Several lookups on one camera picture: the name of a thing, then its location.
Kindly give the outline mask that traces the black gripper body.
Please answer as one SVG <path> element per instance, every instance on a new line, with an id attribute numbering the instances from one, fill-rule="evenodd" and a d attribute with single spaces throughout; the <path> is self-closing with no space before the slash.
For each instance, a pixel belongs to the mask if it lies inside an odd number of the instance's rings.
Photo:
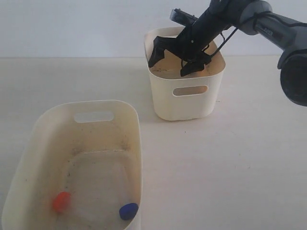
<path id="1" fill-rule="evenodd" d="M 186 62 L 202 54 L 218 34 L 236 21 L 235 4 L 234 0 L 212 0 L 194 24 L 185 26 L 176 38 L 168 40 L 166 50 Z"/>

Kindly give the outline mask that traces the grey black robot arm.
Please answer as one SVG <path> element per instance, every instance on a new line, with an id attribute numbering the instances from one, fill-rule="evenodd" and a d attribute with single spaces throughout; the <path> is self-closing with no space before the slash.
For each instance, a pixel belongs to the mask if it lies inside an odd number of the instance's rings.
<path id="1" fill-rule="evenodd" d="M 175 38 L 157 36 L 147 61 L 151 68 L 169 51 L 181 60 L 182 77 L 204 70 L 220 51 L 206 49 L 223 31 L 234 27 L 247 35 L 260 34 L 282 51 L 277 64 L 280 84 L 293 103 L 307 104 L 307 25 L 275 14 L 264 0 L 212 0 L 200 17 L 173 9 L 170 19 L 184 28 Z"/>

